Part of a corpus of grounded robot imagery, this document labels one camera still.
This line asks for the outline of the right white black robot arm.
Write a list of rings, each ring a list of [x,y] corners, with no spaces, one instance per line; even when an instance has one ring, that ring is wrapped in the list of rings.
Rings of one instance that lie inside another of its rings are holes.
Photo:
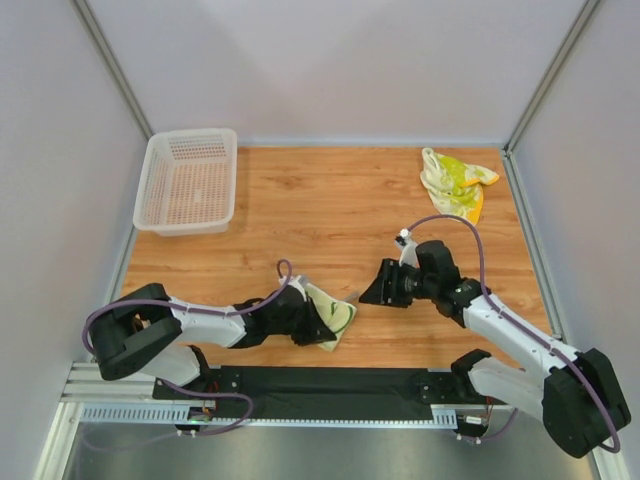
[[[407,308],[431,301],[444,317],[498,346],[511,367],[485,350],[458,358],[451,372],[472,394],[491,397],[540,421],[567,454],[581,458],[630,424],[631,412],[608,357],[582,352],[540,331],[482,282],[464,277],[440,240],[408,242],[382,260],[363,304]]]

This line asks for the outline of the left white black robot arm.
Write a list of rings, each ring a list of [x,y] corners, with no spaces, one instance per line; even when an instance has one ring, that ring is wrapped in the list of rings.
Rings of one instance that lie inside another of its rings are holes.
[[[297,346],[337,339],[296,282],[226,307],[189,304],[151,283],[93,312],[82,335],[103,379],[144,372],[178,386],[205,376],[200,343],[247,349],[270,336],[288,336]]]

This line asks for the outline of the green patterned towel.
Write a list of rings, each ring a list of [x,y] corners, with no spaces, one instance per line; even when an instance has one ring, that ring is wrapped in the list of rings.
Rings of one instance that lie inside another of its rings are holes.
[[[338,300],[317,286],[308,283],[305,287],[307,296],[314,302],[319,316],[325,326],[335,335],[334,340],[324,341],[319,347],[325,351],[334,351],[357,314],[357,308],[346,301]]]

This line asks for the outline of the white yellow patterned towel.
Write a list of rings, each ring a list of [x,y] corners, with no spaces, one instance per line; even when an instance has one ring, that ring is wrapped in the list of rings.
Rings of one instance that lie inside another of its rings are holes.
[[[477,225],[484,206],[484,188],[500,176],[486,167],[464,163],[431,148],[423,148],[419,179],[442,215],[454,215]]]

